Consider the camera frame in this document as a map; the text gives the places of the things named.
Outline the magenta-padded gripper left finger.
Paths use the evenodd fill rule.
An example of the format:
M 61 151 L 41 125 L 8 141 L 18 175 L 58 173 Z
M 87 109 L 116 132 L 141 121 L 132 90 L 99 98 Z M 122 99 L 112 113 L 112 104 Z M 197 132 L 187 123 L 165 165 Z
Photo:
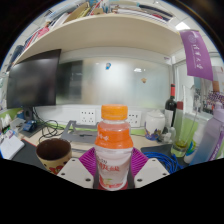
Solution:
M 96 189 L 99 181 L 95 149 L 89 149 L 80 158 L 71 158 L 58 176 L 81 187 Z

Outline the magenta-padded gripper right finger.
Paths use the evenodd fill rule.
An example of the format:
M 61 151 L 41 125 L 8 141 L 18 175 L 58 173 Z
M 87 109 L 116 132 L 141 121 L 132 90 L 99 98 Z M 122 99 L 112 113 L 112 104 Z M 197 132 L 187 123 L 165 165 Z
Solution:
M 133 149 L 128 173 L 128 188 L 141 188 L 169 175 L 156 158 L 147 158 L 138 149 Z

